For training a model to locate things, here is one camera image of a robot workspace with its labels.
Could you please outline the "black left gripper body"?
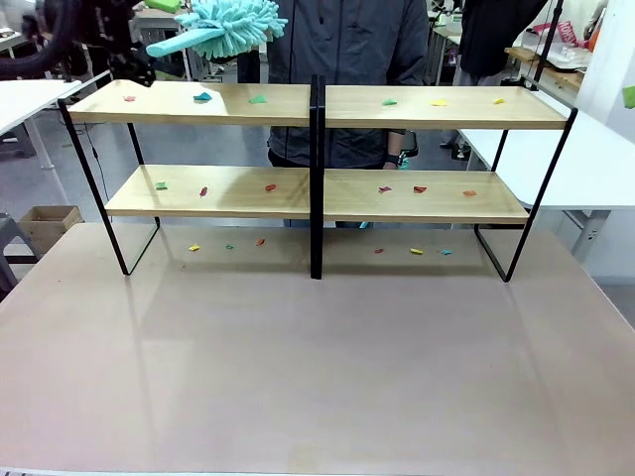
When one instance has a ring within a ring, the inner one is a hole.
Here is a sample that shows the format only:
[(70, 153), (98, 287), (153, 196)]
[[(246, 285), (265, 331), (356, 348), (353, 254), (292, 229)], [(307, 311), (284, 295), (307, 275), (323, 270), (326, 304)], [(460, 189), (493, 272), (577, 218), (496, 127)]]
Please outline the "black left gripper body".
[(138, 1), (94, 1), (96, 40), (91, 44), (92, 70), (109, 70), (114, 79), (128, 79), (149, 87), (156, 79), (153, 61), (145, 47), (134, 41), (130, 21)]

